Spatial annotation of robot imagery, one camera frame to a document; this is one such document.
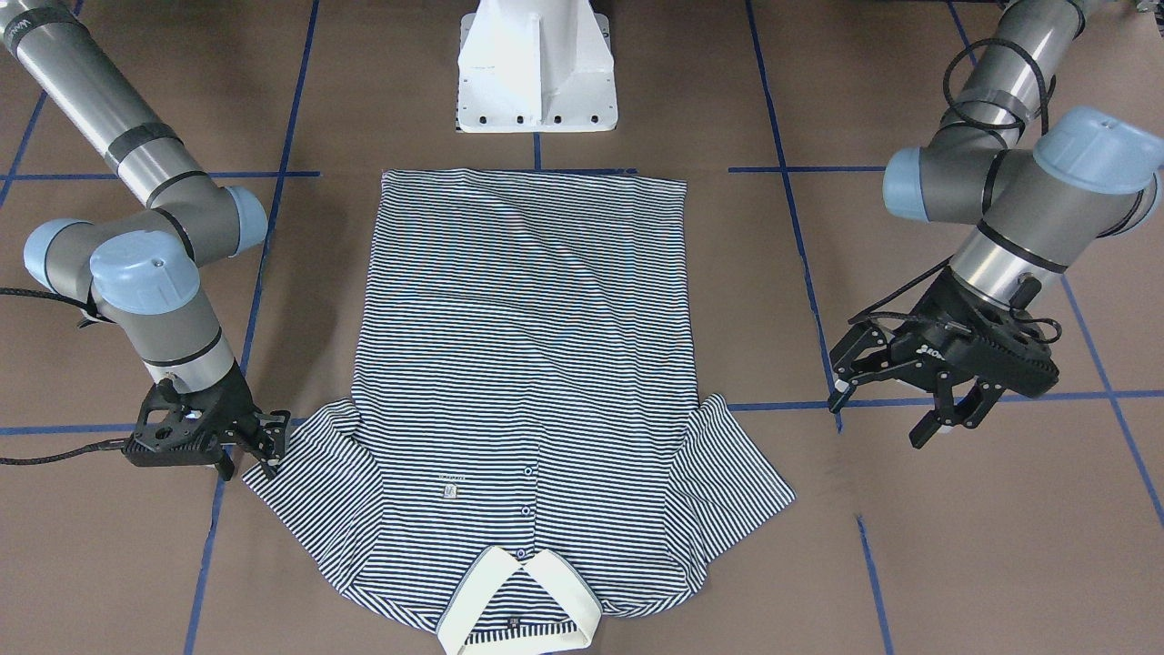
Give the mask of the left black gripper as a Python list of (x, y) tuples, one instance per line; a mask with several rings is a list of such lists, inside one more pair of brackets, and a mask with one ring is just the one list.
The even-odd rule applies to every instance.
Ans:
[[(887, 380), (889, 372), (934, 397), (934, 408), (909, 432), (923, 448), (943, 428), (975, 428), (1005, 389), (1038, 398), (1059, 383), (1050, 339), (1024, 309), (999, 306), (974, 293), (947, 266), (934, 266), (876, 302), (876, 318), (899, 322), (894, 332), (860, 320), (828, 350), (833, 390), (828, 411), (838, 415), (857, 386)], [(973, 380), (954, 401), (956, 385)]]

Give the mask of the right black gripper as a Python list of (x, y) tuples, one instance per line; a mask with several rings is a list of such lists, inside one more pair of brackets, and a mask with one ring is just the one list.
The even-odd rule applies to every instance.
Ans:
[(258, 413), (244, 373), (233, 364), (208, 389), (179, 393), (170, 378), (154, 383), (122, 455), (137, 467), (215, 465), (220, 480), (236, 476), (234, 447), (275, 479), (286, 456), (291, 411)]

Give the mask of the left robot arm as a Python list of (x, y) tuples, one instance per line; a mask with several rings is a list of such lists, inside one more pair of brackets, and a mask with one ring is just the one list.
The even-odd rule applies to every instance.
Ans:
[(899, 380), (932, 397), (915, 448), (944, 428), (975, 428), (1006, 393), (1038, 398), (1059, 382), (1062, 327), (1031, 302), (1096, 238), (1130, 232), (1161, 202), (1161, 137), (1088, 106), (1052, 123), (1057, 67), (1096, 1), (1013, 1), (928, 145), (885, 168), (890, 215), (968, 225), (951, 257), (922, 275), (906, 314), (872, 304), (828, 353), (839, 413), (859, 386)]

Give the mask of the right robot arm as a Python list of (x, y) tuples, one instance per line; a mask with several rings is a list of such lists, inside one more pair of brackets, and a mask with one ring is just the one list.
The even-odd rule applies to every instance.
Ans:
[(99, 450), (135, 467), (210, 467), (223, 480), (248, 453), (272, 478), (290, 415), (255, 403), (201, 277), (265, 242), (267, 208), (196, 162), (70, 3), (5, 1), (3, 51), (137, 204), (120, 218), (49, 220), (24, 241), (26, 272), (43, 294), (120, 328), (149, 373), (127, 436)]

